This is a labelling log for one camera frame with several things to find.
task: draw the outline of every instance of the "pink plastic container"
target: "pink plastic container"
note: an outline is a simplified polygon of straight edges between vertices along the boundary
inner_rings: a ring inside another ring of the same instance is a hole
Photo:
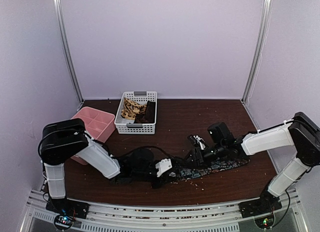
[[[81,108],[72,118],[80,118],[84,122],[86,131],[96,140],[106,142],[115,131],[115,115],[95,108]],[[82,165],[87,165],[83,159],[73,156],[73,160]]]

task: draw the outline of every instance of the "divided container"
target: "divided container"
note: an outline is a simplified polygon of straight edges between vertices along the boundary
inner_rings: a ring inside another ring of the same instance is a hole
[[[124,108],[125,98],[129,98],[139,104],[146,104],[148,101],[155,102],[154,123],[134,123],[134,120],[122,118],[121,111]],[[157,123],[157,92],[124,92],[120,101],[114,124],[119,134],[155,134]]]
[[[72,118],[80,118],[85,124],[86,131],[96,140],[106,142],[116,129],[114,121],[115,115],[95,108],[81,108]],[[73,156],[73,160],[80,164],[87,165],[83,159]]]

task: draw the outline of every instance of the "wooden table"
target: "wooden table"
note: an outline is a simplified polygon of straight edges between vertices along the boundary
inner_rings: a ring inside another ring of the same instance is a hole
[[[115,114],[119,102],[85,101],[84,106]],[[207,127],[219,121],[225,122],[235,137],[255,130],[237,100],[158,100],[155,135],[119,135],[115,131],[106,144],[116,156],[143,145],[156,145],[172,155],[184,156],[192,148],[187,136],[198,134],[213,144]],[[164,157],[155,153],[156,158]],[[111,185],[90,165],[83,166],[71,159],[65,163],[65,172],[68,197],[125,205],[192,205],[251,198],[259,196],[276,175],[266,152],[251,157],[251,162],[243,167],[194,179],[192,183],[166,184],[160,189],[152,189],[147,182]]]

